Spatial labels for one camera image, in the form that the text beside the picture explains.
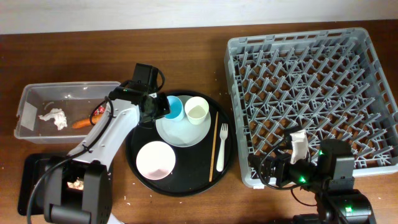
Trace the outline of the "orange carrot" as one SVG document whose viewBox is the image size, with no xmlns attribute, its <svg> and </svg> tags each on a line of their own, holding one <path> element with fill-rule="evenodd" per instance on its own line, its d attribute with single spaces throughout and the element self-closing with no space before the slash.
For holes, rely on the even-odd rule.
<svg viewBox="0 0 398 224">
<path fill-rule="evenodd" d="M 102 117 L 102 114 L 97 114 L 95 116 L 93 116 L 91 119 L 87 118 L 87 119 L 83 119 L 80 121 L 77 121 L 76 123 L 74 123 L 72 125 L 73 129 L 80 129 L 80 128 L 84 128 L 90 125 L 95 125 Z"/>
</svg>

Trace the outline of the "pink bowl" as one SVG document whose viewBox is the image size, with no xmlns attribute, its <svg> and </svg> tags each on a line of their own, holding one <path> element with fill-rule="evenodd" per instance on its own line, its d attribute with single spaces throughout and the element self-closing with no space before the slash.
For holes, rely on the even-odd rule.
<svg viewBox="0 0 398 224">
<path fill-rule="evenodd" d="M 152 141 L 145 144 L 137 153 L 136 167 L 143 177 L 160 180 L 172 173 L 176 155 L 165 142 Z"/>
</svg>

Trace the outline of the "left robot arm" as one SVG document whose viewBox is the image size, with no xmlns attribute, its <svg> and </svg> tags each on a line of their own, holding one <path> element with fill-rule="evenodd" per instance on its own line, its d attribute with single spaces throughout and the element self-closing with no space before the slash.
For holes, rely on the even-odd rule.
<svg viewBox="0 0 398 224">
<path fill-rule="evenodd" d="M 140 123 L 170 112 L 165 93 L 155 85 L 127 82 L 105 96 L 100 120 L 65 157 L 49 160 L 35 184 L 27 206 L 32 206 L 39 187 L 44 188 L 44 219 L 48 223 L 119 223 L 113 215 L 109 171 L 126 136 Z"/>
</svg>

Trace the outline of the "white tissue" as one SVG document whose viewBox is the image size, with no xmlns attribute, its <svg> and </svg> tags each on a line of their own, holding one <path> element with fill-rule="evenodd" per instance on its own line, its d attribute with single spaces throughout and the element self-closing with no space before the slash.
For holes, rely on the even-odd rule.
<svg viewBox="0 0 398 224">
<path fill-rule="evenodd" d="M 56 125 L 59 131 L 68 126 L 67 117 L 65 116 L 65 112 L 62 109 L 53 108 L 49 113 L 45 115 L 38 115 L 38 117 L 44 121 L 54 119 L 53 123 L 54 125 Z"/>
</svg>

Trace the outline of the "white cup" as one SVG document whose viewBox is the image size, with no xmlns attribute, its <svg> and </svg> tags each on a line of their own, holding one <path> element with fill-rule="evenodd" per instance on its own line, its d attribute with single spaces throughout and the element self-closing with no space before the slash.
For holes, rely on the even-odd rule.
<svg viewBox="0 0 398 224">
<path fill-rule="evenodd" d="M 194 96 L 187 100 L 184 106 L 185 114 L 189 122 L 193 125 L 202 124 L 209 112 L 208 102 L 199 96 Z"/>
</svg>

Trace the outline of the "food scraps and rice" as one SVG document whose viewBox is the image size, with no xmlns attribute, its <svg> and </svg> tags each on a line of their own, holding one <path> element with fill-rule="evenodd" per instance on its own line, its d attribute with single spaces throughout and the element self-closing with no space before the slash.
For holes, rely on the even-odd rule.
<svg viewBox="0 0 398 224">
<path fill-rule="evenodd" d="M 84 181 L 77 179 L 74 182 L 67 182 L 67 186 L 70 189 L 83 190 L 84 189 Z"/>
</svg>

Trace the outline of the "blue cup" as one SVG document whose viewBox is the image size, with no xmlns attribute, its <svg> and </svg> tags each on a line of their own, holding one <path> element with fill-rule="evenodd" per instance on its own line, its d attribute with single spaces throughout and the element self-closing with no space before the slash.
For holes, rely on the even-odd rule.
<svg viewBox="0 0 398 224">
<path fill-rule="evenodd" d="M 165 115 L 165 119 L 174 122 L 181 121 L 185 115 L 181 99 L 170 95 L 167 97 L 167 100 L 170 106 L 170 113 Z"/>
</svg>

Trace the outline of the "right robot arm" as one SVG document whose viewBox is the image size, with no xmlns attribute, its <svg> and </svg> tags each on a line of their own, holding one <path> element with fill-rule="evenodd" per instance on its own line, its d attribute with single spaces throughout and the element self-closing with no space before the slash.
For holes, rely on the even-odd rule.
<svg viewBox="0 0 398 224">
<path fill-rule="evenodd" d="M 249 156 L 261 182 L 274 190 L 299 187 L 315 194 L 316 214 L 295 215 L 292 223 L 376 223 L 368 198 L 354 188 L 354 155 L 338 139 L 320 143 L 317 164 L 306 159 L 291 163 L 291 155 Z"/>
</svg>

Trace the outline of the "red snack wrapper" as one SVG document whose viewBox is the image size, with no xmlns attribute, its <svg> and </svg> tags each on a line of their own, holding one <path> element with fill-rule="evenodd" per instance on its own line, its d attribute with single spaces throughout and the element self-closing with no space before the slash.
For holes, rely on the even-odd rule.
<svg viewBox="0 0 398 224">
<path fill-rule="evenodd" d="M 105 111 L 105 108 L 104 108 L 103 106 L 99 106 L 99 107 L 95 110 L 94 115 L 96 116 L 96 115 L 99 115 L 99 114 L 103 114 L 104 111 Z"/>
</svg>

